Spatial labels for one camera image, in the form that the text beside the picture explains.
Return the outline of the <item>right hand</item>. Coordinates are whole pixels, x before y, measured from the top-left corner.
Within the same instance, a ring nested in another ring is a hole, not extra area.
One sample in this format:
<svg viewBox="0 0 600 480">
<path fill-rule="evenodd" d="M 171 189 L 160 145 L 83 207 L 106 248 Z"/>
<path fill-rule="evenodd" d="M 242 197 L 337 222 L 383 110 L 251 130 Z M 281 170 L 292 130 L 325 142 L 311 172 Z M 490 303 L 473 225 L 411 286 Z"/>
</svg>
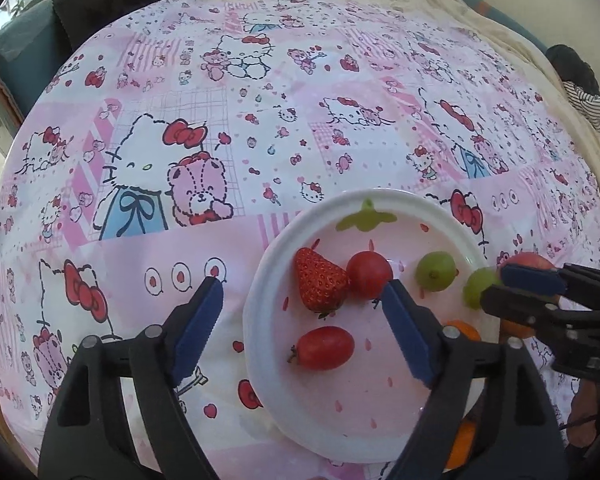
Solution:
<svg viewBox="0 0 600 480">
<path fill-rule="evenodd" d="M 581 419 L 594 416 L 600 409 L 600 386 L 595 382 L 581 379 L 579 389 L 571 401 L 571 413 L 568 418 L 569 427 L 566 429 L 568 442 L 575 448 L 587 448 L 596 438 L 594 420 L 582 422 Z"/>
</svg>

